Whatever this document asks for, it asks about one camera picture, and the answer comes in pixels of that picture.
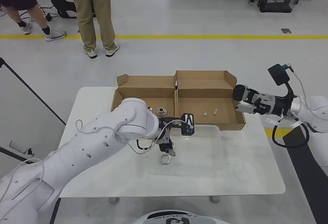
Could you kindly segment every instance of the sticker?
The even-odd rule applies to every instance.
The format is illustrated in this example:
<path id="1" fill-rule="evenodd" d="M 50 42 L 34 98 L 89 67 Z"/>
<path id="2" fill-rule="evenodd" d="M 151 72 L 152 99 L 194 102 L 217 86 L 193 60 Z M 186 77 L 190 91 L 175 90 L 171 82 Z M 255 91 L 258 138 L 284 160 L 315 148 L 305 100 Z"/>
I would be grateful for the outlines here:
<path id="1" fill-rule="evenodd" d="M 295 127 L 300 126 L 301 124 L 302 124 L 302 122 L 299 120 L 298 122 L 296 122 L 296 123 L 294 123 L 294 124 L 291 124 L 290 126 L 291 126 L 292 128 L 295 128 Z"/>
<path id="2" fill-rule="evenodd" d="M 267 118 L 266 119 L 266 122 L 268 122 L 268 123 L 270 123 L 270 124 L 273 124 L 273 125 L 276 125 L 276 126 L 278 126 L 278 122 L 277 121 L 275 121 L 275 120 L 271 120 L 270 118 Z"/>

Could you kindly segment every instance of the person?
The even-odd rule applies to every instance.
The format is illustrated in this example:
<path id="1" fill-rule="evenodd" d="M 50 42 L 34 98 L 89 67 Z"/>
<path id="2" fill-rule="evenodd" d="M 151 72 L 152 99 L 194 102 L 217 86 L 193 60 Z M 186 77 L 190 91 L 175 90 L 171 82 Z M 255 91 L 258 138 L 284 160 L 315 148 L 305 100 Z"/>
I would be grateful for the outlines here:
<path id="1" fill-rule="evenodd" d="M 93 9 L 101 30 L 101 40 L 106 49 L 106 56 L 112 57 L 120 48 L 120 44 L 114 42 L 115 33 L 111 19 L 110 0 L 74 0 L 77 10 L 79 32 L 84 43 L 84 51 L 90 58 L 96 58 L 96 32 L 93 24 Z"/>
<path id="2" fill-rule="evenodd" d="M 31 33 L 32 24 L 21 19 L 18 12 L 20 10 L 27 10 L 31 18 L 33 18 L 43 30 L 46 41 L 61 39 L 67 34 L 64 30 L 54 30 L 48 26 L 47 20 L 37 4 L 37 0 L 0 0 L 0 4 L 9 17 L 18 24 L 25 35 Z"/>

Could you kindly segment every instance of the yellow floor line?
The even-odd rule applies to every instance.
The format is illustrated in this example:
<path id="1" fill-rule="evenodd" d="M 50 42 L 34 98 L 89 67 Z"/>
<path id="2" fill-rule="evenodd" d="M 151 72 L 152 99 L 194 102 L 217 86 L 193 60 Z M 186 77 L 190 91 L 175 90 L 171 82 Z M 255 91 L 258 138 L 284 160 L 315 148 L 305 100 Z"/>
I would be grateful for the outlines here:
<path id="1" fill-rule="evenodd" d="M 278 128 L 276 130 L 275 137 L 276 138 L 283 138 L 286 134 L 290 133 L 293 129 L 292 128 Z M 272 137 L 272 128 L 265 128 L 265 132 L 268 138 Z"/>
<path id="2" fill-rule="evenodd" d="M 117 39 L 242 39 L 242 40 L 328 40 L 328 35 L 211 35 L 211 34 L 126 34 Z M 43 35 L 0 34 L 0 39 L 36 40 Z M 81 39 L 79 34 L 68 34 L 66 39 Z"/>

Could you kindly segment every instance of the shoe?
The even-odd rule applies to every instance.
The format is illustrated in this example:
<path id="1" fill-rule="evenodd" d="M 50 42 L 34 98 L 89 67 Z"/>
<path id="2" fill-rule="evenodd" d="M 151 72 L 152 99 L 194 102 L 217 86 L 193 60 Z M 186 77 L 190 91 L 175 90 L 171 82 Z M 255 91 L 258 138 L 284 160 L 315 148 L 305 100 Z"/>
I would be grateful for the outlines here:
<path id="1" fill-rule="evenodd" d="M 50 29 L 50 34 L 49 35 L 45 34 L 45 40 L 46 41 L 58 40 L 64 38 L 66 35 L 67 33 L 64 30 Z"/>
<path id="2" fill-rule="evenodd" d="M 25 22 L 26 26 L 25 27 L 21 27 L 22 32 L 24 32 L 25 35 L 30 34 L 31 33 L 31 28 L 32 28 L 32 23 L 30 22 Z"/>
<path id="3" fill-rule="evenodd" d="M 117 50 L 119 50 L 120 44 L 116 43 L 116 42 L 114 42 L 114 44 L 115 44 L 115 48 L 113 50 L 106 50 L 106 56 L 107 57 L 112 57 L 114 55 L 114 53 L 116 53 Z"/>
<path id="4" fill-rule="evenodd" d="M 85 50 L 85 53 L 88 55 L 90 58 L 97 58 L 97 54 L 94 50 Z"/>

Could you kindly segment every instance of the white cable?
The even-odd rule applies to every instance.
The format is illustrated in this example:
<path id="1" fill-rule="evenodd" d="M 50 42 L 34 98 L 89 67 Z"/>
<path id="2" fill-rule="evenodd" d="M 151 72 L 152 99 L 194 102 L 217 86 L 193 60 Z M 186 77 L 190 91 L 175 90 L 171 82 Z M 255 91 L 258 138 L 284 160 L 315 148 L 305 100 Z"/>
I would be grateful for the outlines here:
<path id="1" fill-rule="evenodd" d="M 316 118 L 321 119 L 321 120 L 327 120 L 327 121 L 328 121 L 328 119 L 320 118 L 319 116 L 317 116 L 316 114 L 314 114 L 314 112 L 313 112 L 313 111 L 311 110 L 311 108 L 310 108 L 310 105 L 308 104 L 307 97 L 306 97 L 306 92 L 304 91 L 304 87 L 303 87 L 303 83 L 302 83 L 301 79 L 299 79 L 299 77 L 295 74 L 295 72 L 292 72 L 292 73 L 294 74 L 294 76 L 296 76 L 296 78 L 298 79 L 299 83 L 301 84 L 301 88 L 302 88 L 302 92 L 303 92 L 303 96 L 304 96 L 304 101 L 305 101 L 305 103 L 306 103 L 306 105 L 307 105 L 308 110 L 309 110 L 309 111 L 311 112 L 311 114 L 312 114 L 313 116 L 315 116 Z"/>
<path id="2" fill-rule="evenodd" d="M 78 128 L 78 122 L 80 122 L 81 123 L 81 127 L 80 128 Z M 162 130 L 160 131 L 160 133 L 159 133 L 159 135 L 158 135 L 158 137 L 157 137 L 157 139 L 156 139 L 156 141 L 154 142 L 154 140 L 152 141 L 152 143 L 151 143 L 151 146 L 148 148 L 148 150 L 146 150 L 145 152 L 137 152 L 130 144 L 129 144 L 129 142 L 121 135 L 121 134 L 119 134 L 116 130 L 114 130 L 114 129 L 112 129 L 111 127 L 107 127 L 107 126 L 103 126 L 103 127 L 100 127 L 100 128 L 97 128 L 97 127 L 94 127 L 93 128 L 93 131 L 91 131 L 91 132 L 83 132 L 83 131 L 81 131 L 81 129 L 83 128 L 83 121 L 82 120 L 80 120 L 80 119 L 78 119 L 77 121 L 76 121 L 76 130 L 78 131 L 78 132 L 80 132 L 80 133 L 82 133 L 82 134 L 92 134 L 92 133 L 97 133 L 97 132 L 99 132 L 101 129 L 103 129 L 103 128 L 107 128 L 107 129 L 111 129 L 114 133 L 116 133 L 132 150 L 133 150 L 133 152 L 135 152 L 136 154 L 138 154 L 138 155 L 143 155 L 143 154 L 146 154 L 146 153 L 148 153 L 154 146 L 155 146 L 155 144 L 158 142 L 158 140 L 159 140 L 159 137 L 162 135 L 162 133 L 164 132 L 164 130 L 165 130 L 165 128 L 169 125 L 169 124 L 171 124 L 171 123 L 173 123 L 173 122 L 183 122 L 183 123 L 185 123 L 183 120 L 172 120 L 172 121 L 170 121 L 170 122 L 168 122 L 163 128 L 162 128 Z"/>
<path id="3" fill-rule="evenodd" d="M 13 180 L 13 177 L 16 173 L 16 171 L 21 167 L 22 164 L 26 163 L 26 162 L 29 162 L 31 160 L 37 160 L 40 164 L 41 164 L 41 167 L 42 167 L 42 175 L 41 175 L 41 178 L 40 178 L 40 181 L 39 183 L 36 185 L 36 187 L 31 191 L 29 192 L 29 194 L 27 194 L 25 197 L 23 197 L 20 201 L 18 201 L 10 210 L 8 210 L 1 218 L 0 218 L 0 223 L 6 218 L 6 216 L 10 213 L 10 211 L 12 211 L 18 204 L 20 204 L 23 200 L 25 200 L 30 194 L 32 194 L 36 189 L 37 187 L 41 184 L 42 180 L 43 180 L 43 177 L 45 175 L 45 165 L 43 164 L 42 160 L 40 160 L 39 158 L 30 158 L 28 160 L 25 160 L 23 162 L 21 162 L 18 166 L 16 166 L 11 172 L 11 177 L 10 177 L 10 181 L 7 185 L 7 189 L 5 191 L 5 193 L 2 195 L 1 199 L 0 199 L 0 203 L 2 202 L 3 198 L 5 197 L 5 195 L 7 194 L 10 186 L 11 186 L 11 183 L 12 183 L 12 180 Z"/>

